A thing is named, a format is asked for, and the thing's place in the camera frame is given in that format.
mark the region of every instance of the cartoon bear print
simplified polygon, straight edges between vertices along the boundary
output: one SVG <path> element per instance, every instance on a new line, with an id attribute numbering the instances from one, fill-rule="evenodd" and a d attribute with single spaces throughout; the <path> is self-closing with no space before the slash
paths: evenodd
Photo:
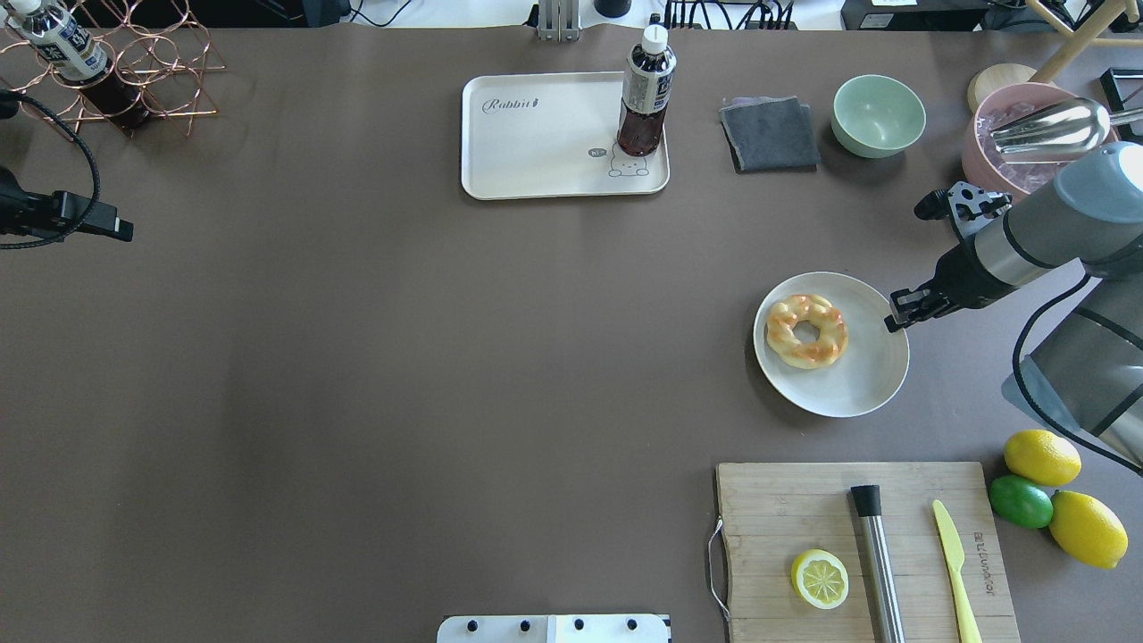
<path id="1" fill-rule="evenodd" d="M 612 145 L 612 170 L 608 176 L 647 176 L 647 159 L 630 156 L 620 148 L 618 143 Z"/>

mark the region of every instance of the lemon slice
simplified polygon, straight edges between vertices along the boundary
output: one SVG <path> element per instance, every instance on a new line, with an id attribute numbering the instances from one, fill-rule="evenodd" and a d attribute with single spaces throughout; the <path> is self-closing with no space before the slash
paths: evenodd
<path id="1" fill-rule="evenodd" d="M 808 549 L 793 560 L 790 579 L 798 595 L 820 610 L 832 610 L 849 596 L 849 573 L 837 556 Z"/>

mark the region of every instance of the brown table surface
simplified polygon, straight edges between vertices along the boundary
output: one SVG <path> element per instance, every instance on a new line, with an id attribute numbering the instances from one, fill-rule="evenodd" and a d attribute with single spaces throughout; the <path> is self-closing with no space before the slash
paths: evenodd
<path id="1" fill-rule="evenodd" d="M 1078 267 L 911 329 L 904 387 L 860 418 L 788 403 L 751 324 L 800 272 L 926 280 L 953 235 L 911 210 L 961 177 L 969 79 L 1060 40 L 672 32 L 662 192 L 464 193 L 467 80 L 620 69 L 638 33 L 216 31 L 219 116 L 186 139 L 86 127 L 136 238 L 0 255 L 3 638 L 414 642 L 448 614 L 650 611 L 676 641 L 721 641 L 719 463 L 1001 472 L 1032 426 L 1000 396 L 1013 341 Z M 1137 56 L 1093 49 L 1058 82 L 1097 95 Z M 869 72 L 928 108 L 894 158 L 829 131 L 833 91 Z M 816 171 L 734 171 L 717 110 L 756 95 L 813 106 Z M 29 190 L 89 187 L 29 118 L 0 123 L 0 162 Z M 1085 452 L 1071 489 L 1140 539 L 1141 484 Z M 1102 571 L 999 531 L 1024 641 L 1137 637 L 1143 549 Z"/>

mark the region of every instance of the white plate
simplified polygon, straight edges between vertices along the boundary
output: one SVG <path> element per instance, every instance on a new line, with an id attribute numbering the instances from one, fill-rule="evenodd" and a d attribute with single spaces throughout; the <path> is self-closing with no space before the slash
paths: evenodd
<path id="1" fill-rule="evenodd" d="M 841 311 L 849 346 L 824 369 L 794 369 L 766 344 L 770 306 L 797 294 L 822 295 Z M 869 283 L 837 272 L 807 272 L 777 284 L 754 318 L 754 354 L 762 373 L 786 400 L 830 418 L 853 418 L 880 409 L 901 389 L 909 371 L 909 338 L 889 333 L 889 300 Z"/>

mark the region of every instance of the ice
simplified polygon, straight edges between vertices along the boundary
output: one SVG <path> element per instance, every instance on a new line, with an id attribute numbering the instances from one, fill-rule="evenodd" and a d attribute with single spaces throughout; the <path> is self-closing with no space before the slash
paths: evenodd
<path id="1" fill-rule="evenodd" d="M 1066 167 L 1068 163 L 1006 163 L 1000 158 L 1000 152 L 997 151 L 989 132 L 1001 124 L 1016 120 L 1022 115 L 1028 115 L 1037 108 L 1039 107 L 1031 103 L 1016 103 L 1007 110 L 982 114 L 976 119 L 976 139 L 980 142 L 981 148 L 984 150 L 984 158 L 988 159 L 992 167 L 997 168 L 1000 176 L 1004 176 L 1010 180 L 1013 185 L 1016 185 L 1025 192 L 1034 192 L 1036 190 L 1050 183 L 1052 179 L 1056 177 L 1056 174 Z"/>

